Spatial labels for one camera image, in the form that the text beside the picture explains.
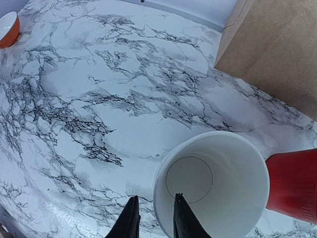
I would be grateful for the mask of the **black paper coffee cup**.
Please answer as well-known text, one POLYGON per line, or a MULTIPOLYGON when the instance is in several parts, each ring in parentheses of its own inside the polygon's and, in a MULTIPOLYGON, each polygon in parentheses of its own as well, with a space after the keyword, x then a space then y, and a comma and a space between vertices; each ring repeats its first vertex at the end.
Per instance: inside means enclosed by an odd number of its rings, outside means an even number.
POLYGON ((206 132, 172 149, 157 169, 153 205, 158 224, 168 237, 173 236, 178 193, 211 237, 243 238, 267 205, 267 166, 244 137, 206 132))

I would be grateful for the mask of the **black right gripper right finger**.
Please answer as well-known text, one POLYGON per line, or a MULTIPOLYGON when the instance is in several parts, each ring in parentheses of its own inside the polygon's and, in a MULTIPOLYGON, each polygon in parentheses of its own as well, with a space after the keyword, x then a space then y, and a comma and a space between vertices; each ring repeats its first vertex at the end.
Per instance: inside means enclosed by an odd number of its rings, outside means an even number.
POLYGON ((182 193, 174 199, 173 234, 175 238, 210 238, 182 193))

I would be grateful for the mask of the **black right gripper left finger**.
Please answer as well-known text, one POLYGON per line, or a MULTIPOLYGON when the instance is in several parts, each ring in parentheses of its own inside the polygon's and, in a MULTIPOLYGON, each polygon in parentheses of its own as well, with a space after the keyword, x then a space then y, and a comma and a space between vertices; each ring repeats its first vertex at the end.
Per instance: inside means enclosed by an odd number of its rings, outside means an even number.
POLYGON ((138 196, 132 196, 105 238, 139 238, 140 219, 138 196))

